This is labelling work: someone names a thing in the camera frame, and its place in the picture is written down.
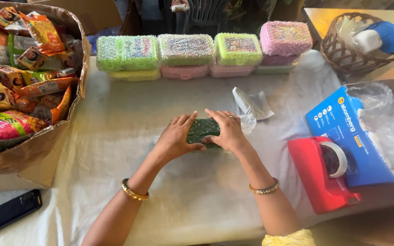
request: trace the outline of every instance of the gold bangle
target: gold bangle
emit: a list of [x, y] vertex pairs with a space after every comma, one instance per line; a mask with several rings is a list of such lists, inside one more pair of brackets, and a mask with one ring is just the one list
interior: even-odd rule
[[139, 201], [145, 201], [148, 199], [149, 193], [147, 192], [147, 194], [145, 196], [140, 196], [137, 195], [135, 193], [133, 193], [133, 191], [131, 191], [129, 189], [129, 187], [127, 187], [127, 180], [129, 179], [123, 179], [123, 181], [121, 181], [121, 187], [123, 188], [124, 192], [131, 198], [139, 200]]
[[252, 188], [252, 186], [249, 184], [249, 189], [255, 193], [255, 194], [268, 194], [268, 193], [272, 193], [275, 190], [277, 190], [277, 188], [279, 187], [279, 180], [277, 180], [276, 178], [273, 178], [275, 180], [275, 184], [270, 187], [270, 188], [266, 188], [266, 189], [261, 189], [261, 190], [257, 190]]

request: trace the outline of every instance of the wooden table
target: wooden table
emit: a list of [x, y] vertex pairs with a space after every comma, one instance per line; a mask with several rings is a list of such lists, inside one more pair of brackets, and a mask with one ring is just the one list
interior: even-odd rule
[[[394, 10], [362, 10], [362, 9], [325, 9], [325, 8], [304, 8], [302, 10], [305, 18], [307, 19], [308, 25], [310, 26], [310, 30], [312, 35], [316, 37], [319, 42], [325, 37], [329, 25], [331, 21], [340, 14], [348, 13], [348, 12], [359, 12], [366, 13], [378, 18], [383, 19], [384, 21], [389, 21], [394, 24]], [[373, 81], [376, 80], [379, 76], [383, 75], [387, 71], [394, 68], [394, 62], [376, 69], [375, 71], [363, 75], [363, 76], [348, 76], [342, 72], [338, 73], [340, 80], [342, 80], [343, 84], [346, 83], [355, 83], [361, 81]]]

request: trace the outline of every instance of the white tablecloth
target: white tablecloth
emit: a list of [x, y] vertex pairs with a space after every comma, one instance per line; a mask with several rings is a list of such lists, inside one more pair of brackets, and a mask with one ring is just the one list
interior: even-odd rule
[[[232, 89], [261, 90], [275, 116], [248, 136], [304, 226], [394, 205], [394, 187], [361, 189], [364, 202], [314, 214], [287, 141], [309, 137], [304, 115], [339, 81], [320, 53], [310, 51], [290, 75], [180, 81], [110, 82], [91, 58], [86, 99], [80, 101], [43, 207], [0, 230], [0, 245], [79, 245], [91, 223], [153, 147], [169, 120], [204, 108], [240, 114]], [[232, 154], [187, 154], [169, 163], [150, 188], [125, 245], [192, 245], [263, 237], [243, 167]], [[1, 192], [0, 204], [25, 191]]]

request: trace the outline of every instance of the woman's left hand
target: woman's left hand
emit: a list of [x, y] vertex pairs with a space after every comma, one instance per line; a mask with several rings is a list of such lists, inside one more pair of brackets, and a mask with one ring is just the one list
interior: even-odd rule
[[191, 115], [184, 114], [172, 119], [151, 153], [167, 164], [191, 151], [205, 151], [206, 147], [202, 143], [187, 143], [187, 134], [196, 117], [197, 111], [194, 111]]

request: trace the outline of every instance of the plastic container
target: plastic container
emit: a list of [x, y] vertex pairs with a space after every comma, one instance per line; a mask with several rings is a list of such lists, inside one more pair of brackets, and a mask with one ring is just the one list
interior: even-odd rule
[[122, 70], [153, 70], [159, 68], [158, 42], [155, 36], [122, 36]]
[[370, 25], [366, 30], [375, 30], [381, 37], [383, 45], [380, 50], [385, 53], [394, 53], [394, 24], [388, 21], [379, 21]]
[[209, 35], [162, 34], [158, 41], [164, 66], [209, 65], [214, 62], [214, 40]]
[[264, 54], [262, 58], [262, 65], [291, 65], [300, 55], [294, 56], [269, 56]]
[[211, 76], [214, 78], [224, 77], [243, 77], [248, 76], [255, 70], [254, 66], [222, 66], [219, 64], [212, 64], [209, 67]]
[[122, 70], [119, 54], [123, 47], [119, 36], [102, 36], [97, 39], [97, 68], [101, 71]]
[[215, 49], [218, 64], [223, 66], [255, 66], [262, 60], [258, 37], [253, 34], [219, 33]]
[[285, 66], [256, 66], [255, 74], [288, 74], [297, 66], [297, 62]]
[[123, 81], [148, 81], [157, 80], [161, 77], [159, 69], [153, 70], [132, 70], [132, 71], [118, 71], [110, 72], [108, 75], [117, 80]]
[[209, 65], [161, 67], [162, 76], [173, 79], [191, 79], [207, 75]]
[[300, 55], [313, 47], [308, 26], [302, 22], [269, 21], [261, 28], [262, 52], [267, 55]]

